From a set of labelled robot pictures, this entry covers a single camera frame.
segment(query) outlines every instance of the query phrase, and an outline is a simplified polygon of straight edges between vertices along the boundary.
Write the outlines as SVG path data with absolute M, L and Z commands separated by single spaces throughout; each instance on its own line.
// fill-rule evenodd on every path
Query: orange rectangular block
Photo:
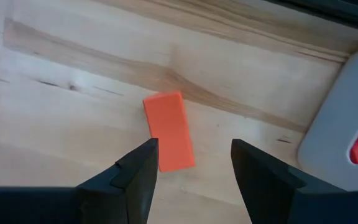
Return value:
M 193 167 L 193 146 L 180 91 L 158 93 L 143 104 L 151 136 L 158 138 L 160 171 Z

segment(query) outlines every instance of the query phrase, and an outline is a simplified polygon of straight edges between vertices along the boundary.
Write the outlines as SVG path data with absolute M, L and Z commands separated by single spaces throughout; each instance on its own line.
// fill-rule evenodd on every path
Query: wooden surface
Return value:
M 196 167 L 158 174 L 149 223 L 250 223 L 231 139 L 298 166 L 357 50 L 267 2 L 0 0 L 0 185 L 81 183 L 150 137 L 146 96 L 181 90 Z

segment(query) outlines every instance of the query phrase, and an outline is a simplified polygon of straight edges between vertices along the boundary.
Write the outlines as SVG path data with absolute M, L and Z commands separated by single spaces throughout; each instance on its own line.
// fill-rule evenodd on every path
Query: wooden table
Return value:
M 358 30 L 263 1 L 0 0 L 0 185 L 74 186 L 149 137 L 181 90 L 196 167 L 159 173 L 149 223 L 250 223 L 241 138 L 296 149 Z

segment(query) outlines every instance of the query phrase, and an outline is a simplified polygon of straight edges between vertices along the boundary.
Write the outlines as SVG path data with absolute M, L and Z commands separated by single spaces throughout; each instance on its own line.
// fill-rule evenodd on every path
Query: orange block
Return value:
M 158 93 L 143 104 L 151 136 L 158 138 L 160 171 L 193 167 L 193 146 L 180 91 Z

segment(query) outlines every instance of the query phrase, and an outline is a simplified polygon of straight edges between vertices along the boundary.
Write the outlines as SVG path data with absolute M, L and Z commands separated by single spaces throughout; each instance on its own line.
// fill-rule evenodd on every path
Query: gray object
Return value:
M 345 190 L 358 190 L 350 150 L 358 138 L 358 53 L 345 64 L 300 145 L 302 168 Z

